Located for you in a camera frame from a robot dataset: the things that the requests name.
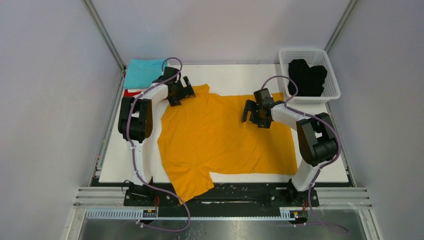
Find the yellow t shirt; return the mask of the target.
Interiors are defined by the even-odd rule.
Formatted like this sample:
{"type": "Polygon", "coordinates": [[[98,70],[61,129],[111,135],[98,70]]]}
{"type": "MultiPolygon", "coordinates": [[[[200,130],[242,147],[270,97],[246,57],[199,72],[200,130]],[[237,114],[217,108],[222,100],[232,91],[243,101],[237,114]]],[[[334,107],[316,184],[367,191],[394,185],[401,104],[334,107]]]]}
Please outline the yellow t shirt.
{"type": "Polygon", "coordinates": [[[158,138],[163,168],[183,200],[214,187],[211,173],[294,175],[298,165],[291,129],[282,123],[259,128],[242,122],[253,95],[221,96],[208,85],[195,97],[168,106],[158,138]]]}

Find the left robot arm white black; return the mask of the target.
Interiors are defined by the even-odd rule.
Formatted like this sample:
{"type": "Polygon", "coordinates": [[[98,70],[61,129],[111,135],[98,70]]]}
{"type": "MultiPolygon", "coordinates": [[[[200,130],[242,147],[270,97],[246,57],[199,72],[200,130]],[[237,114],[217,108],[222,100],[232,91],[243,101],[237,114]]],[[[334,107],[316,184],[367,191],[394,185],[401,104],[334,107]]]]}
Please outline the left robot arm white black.
{"type": "Polygon", "coordinates": [[[154,129],[153,108],[162,100],[167,100],[171,107],[180,106],[182,100],[194,96],[188,77],[182,76],[180,69],[165,66],[162,75],[142,93],[122,98],[117,129],[127,142],[133,168],[126,198],[136,197],[144,206],[152,204],[156,198],[153,176],[146,173],[144,167],[148,138],[154,129]]]}

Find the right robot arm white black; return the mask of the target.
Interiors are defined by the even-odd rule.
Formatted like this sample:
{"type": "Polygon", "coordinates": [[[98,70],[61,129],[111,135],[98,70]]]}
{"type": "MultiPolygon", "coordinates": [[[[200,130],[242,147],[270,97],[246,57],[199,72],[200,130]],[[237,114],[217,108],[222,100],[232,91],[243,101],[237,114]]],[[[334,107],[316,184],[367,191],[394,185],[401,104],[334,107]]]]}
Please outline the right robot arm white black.
{"type": "Polygon", "coordinates": [[[250,121],[264,129],[270,128],[272,122],[278,122],[296,131],[302,160],[282,197],[293,206],[310,204],[322,168],[332,164],[342,150],[330,116],[325,112],[312,115],[290,107],[283,100],[275,101],[267,88],[257,90],[253,95],[254,100],[245,102],[241,121],[250,121]]]}

